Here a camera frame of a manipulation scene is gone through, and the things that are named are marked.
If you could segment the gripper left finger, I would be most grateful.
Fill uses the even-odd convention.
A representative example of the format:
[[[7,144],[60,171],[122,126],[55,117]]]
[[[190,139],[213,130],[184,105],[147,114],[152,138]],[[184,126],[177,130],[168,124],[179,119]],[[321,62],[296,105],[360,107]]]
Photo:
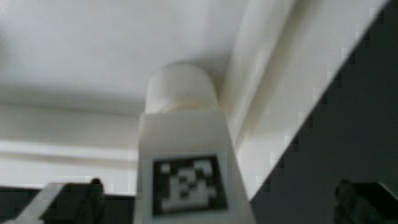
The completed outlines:
[[[103,224],[104,186],[88,182],[49,183],[5,224]]]

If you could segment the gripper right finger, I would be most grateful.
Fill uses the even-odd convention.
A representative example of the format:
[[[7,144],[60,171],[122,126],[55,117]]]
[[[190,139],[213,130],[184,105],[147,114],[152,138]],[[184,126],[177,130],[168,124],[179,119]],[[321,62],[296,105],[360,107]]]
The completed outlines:
[[[398,224],[398,183],[339,181],[334,224]]]

